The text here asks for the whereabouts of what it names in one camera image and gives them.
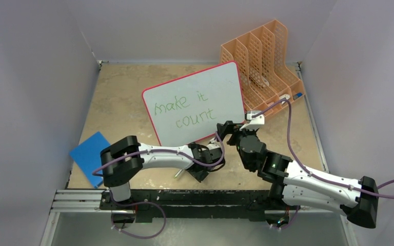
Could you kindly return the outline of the green capped white marker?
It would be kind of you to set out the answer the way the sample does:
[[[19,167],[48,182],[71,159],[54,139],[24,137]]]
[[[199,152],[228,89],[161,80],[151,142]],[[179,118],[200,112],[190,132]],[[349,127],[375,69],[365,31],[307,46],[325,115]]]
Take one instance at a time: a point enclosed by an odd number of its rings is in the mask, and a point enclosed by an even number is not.
[[[184,171],[183,169],[178,170],[178,172],[174,175],[174,178],[178,178],[182,174],[183,171]]]

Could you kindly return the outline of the pink framed whiteboard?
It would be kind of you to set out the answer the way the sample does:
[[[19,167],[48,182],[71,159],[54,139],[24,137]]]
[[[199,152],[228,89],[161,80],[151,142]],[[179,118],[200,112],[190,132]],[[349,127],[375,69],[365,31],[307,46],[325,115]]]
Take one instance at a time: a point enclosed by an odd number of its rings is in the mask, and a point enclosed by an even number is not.
[[[238,66],[230,61],[142,92],[159,144],[181,146],[211,136],[218,123],[242,123],[244,101]]]

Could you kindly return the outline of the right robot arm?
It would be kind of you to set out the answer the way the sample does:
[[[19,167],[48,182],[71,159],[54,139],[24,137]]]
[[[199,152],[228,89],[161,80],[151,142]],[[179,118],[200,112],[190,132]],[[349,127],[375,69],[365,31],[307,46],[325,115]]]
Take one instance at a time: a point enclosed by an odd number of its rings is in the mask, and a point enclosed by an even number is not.
[[[345,178],[302,168],[298,161],[269,151],[257,137],[257,131],[248,130],[243,124],[228,120],[217,124],[216,132],[220,139],[230,135],[227,143],[236,148],[246,170],[272,184],[267,195],[271,207],[315,207],[344,215],[357,226],[376,228],[378,198],[371,195],[378,190],[374,179]]]

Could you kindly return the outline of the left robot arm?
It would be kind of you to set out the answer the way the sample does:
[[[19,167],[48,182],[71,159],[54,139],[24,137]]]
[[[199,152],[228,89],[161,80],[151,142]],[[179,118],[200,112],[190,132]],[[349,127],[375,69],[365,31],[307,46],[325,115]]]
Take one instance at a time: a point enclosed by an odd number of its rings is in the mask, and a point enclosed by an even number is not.
[[[113,195],[112,202],[121,210],[132,205],[130,180],[141,170],[175,168],[186,170],[199,182],[215,167],[225,163],[222,141],[207,145],[192,142],[179,147],[152,146],[127,136],[100,152],[101,166],[92,174],[103,179]]]

